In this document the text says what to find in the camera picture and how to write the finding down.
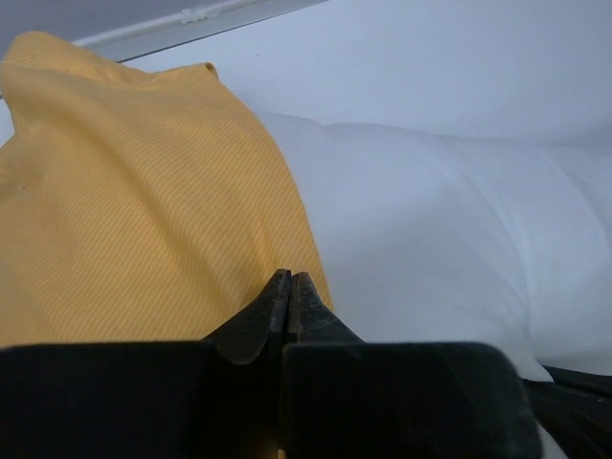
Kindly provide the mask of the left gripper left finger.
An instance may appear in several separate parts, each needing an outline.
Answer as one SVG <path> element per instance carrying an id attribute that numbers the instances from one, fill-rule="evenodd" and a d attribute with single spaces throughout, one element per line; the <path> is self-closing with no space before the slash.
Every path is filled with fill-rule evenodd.
<path id="1" fill-rule="evenodd" d="M 217 355 L 235 365 L 249 365 L 280 351 L 292 289 L 292 273 L 277 270 L 256 298 L 204 337 Z"/>

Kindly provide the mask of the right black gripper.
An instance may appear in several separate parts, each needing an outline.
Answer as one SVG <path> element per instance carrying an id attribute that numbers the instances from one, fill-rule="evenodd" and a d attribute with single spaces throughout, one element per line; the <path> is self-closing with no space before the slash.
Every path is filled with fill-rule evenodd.
<path id="1" fill-rule="evenodd" d="M 611 456 L 611 378 L 548 366 L 551 382 L 525 381 L 536 419 L 569 458 Z"/>

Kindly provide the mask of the white pillow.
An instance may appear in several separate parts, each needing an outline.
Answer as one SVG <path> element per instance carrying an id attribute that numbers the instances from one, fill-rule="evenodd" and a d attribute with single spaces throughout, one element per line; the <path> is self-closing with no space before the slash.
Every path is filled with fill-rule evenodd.
<path id="1" fill-rule="evenodd" d="M 526 381 L 611 378 L 611 146 L 264 114 L 339 316 L 375 341 L 479 341 Z"/>

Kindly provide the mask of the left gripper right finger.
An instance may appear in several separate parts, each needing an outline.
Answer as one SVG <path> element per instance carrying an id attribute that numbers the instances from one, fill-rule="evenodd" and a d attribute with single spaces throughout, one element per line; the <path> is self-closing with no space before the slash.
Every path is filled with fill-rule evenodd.
<path id="1" fill-rule="evenodd" d="M 292 277 L 285 325 L 286 343 L 363 343 L 323 302 L 311 276 Z"/>

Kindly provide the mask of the yellow blue pillowcase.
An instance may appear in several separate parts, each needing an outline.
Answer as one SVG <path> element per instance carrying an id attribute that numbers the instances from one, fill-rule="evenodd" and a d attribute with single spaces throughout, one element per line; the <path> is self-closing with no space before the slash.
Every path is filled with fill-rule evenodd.
<path id="1" fill-rule="evenodd" d="M 212 65 L 146 73 L 24 33 L 1 92 L 3 346 L 199 339 L 280 268 L 330 299 L 289 167 Z"/>

